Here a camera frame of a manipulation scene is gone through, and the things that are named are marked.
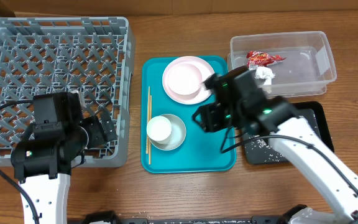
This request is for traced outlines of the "grey shallow bowl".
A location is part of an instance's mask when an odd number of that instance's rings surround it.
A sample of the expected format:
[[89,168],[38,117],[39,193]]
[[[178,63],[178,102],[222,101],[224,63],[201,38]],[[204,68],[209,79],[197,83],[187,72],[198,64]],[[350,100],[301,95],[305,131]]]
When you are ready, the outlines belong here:
[[184,122],[174,114],[162,114],[159,116],[164,116],[170,120],[172,123],[172,135],[167,144],[159,144],[153,140],[151,140],[151,143],[157,149],[163,151],[172,151],[178,148],[184,142],[186,138],[186,126]]

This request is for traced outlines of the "white rice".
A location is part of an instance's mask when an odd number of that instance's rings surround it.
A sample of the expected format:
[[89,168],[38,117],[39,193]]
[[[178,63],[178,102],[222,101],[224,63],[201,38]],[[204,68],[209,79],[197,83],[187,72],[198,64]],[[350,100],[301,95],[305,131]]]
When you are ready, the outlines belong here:
[[277,151],[273,150],[264,140],[256,140],[245,145],[245,154],[248,163],[274,164],[287,162],[287,159]]

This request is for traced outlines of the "large white plate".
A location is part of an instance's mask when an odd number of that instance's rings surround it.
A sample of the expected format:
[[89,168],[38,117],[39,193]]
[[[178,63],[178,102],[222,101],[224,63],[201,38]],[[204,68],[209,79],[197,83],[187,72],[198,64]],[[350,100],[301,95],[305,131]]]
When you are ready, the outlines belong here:
[[[200,90],[197,91],[195,94],[190,96],[183,96],[178,95],[174,93],[169,87],[168,87],[168,71],[176,64],[178,63],[190,63],[192,65],[197,66],[197,68],[201,71],[202,75],[202,81]],[[179,57],[170,62],[167,67],[165,68],[163,75],[162,75],[162,86],[166,94],[174,101],[184,104],[184,105],[194,105],[203,102],[204,100],[207,100],[211,96],[211,91],[207,90],[204,81],[209,78],[212,74],[214,74],[214,70],[212,66],[205,60],[199,57],[195,56],[184,56]]]

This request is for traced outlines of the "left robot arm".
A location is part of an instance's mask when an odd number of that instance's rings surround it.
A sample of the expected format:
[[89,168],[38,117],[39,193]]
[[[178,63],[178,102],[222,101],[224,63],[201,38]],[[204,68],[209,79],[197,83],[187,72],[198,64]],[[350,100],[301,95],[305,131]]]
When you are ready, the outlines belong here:
[[25,222],[66,223],[71,162],[116,140],[116,130],[107,113],[83,117],[78,91],[37,95],[32,104],[34,122],[11,154]]

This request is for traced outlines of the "white cup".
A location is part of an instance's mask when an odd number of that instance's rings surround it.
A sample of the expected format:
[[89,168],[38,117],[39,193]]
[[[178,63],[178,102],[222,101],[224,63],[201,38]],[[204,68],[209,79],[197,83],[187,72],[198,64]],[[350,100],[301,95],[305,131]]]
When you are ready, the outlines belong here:
[[172,123],[164,116],[156,116],[150,120],[151,140],[159,144],[167,144],[172,135]]

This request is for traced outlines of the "small pink bowl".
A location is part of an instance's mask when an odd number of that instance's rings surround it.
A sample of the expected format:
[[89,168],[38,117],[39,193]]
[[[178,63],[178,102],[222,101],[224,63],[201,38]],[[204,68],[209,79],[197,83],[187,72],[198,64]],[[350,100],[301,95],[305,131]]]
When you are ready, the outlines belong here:
[[178,63],[168,71],[168,87],[176,94],[190,96],[200,90],[201,71],[190,63]]

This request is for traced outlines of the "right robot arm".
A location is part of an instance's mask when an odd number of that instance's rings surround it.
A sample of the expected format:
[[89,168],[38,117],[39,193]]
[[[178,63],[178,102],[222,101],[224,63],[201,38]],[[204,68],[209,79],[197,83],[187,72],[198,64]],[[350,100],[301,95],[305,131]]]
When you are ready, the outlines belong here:
[[291,162],[324,197],[331,213],[297,205],[278,223],[358,223],[358,175],[325,145],[309,122],[281,96],[268,99],[255,80],[255,70],[246,66],[224,76],[212,74],[204,82],[216,97],[192,116],[207,133],[237,128],[266,139]]

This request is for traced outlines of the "white tissue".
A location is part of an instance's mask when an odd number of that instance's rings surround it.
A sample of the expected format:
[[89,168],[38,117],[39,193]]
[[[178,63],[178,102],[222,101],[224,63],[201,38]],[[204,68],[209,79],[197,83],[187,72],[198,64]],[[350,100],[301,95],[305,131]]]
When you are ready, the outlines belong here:
[[272,92],[272,80],[275,78],[275,74],[268,67],[257,67],[255,71],[255,79],[259,86],[267,93]]

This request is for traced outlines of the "red snack wrapper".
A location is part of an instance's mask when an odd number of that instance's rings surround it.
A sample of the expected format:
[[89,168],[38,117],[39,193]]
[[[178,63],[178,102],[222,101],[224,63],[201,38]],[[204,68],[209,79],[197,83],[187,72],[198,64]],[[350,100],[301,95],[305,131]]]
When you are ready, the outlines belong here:
[[270,55],[265,52],[249,51],[246,55],[247,67],[249,69],[256,69],[257,67],[268,67],[277,63],[283,62],[286,57],[279,55]]

